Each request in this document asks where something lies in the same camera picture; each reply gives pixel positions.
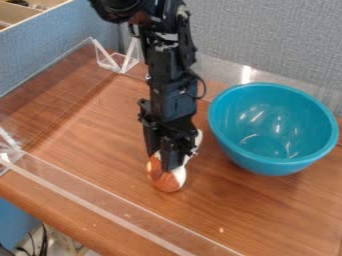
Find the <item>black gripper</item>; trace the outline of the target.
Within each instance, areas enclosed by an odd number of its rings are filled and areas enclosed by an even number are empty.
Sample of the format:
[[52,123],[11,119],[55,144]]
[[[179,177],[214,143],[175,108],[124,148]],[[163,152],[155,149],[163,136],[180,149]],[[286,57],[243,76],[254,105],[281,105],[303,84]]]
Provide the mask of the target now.
[[195,148],[198,130],[192,123],[192,114],[163,122],[151,113],[150,100],[140,99],[138,105],[147,154],[152,156],[160,150],[162,169],[171,171],[183,164],[184,156],[191,155]]

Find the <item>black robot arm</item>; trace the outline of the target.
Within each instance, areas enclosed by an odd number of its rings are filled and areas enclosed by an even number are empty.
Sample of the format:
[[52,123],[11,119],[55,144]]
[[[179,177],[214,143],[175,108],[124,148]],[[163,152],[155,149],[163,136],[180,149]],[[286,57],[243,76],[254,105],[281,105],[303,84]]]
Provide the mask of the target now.
[[195,151],[199,76],[191,70],[196,47],[190,11],[183,0],[88,0],[99,17],[126,22],[140,39],[148,66],[150,97],[139,101],[147,154],[158,155],[162,170],[178,168]]

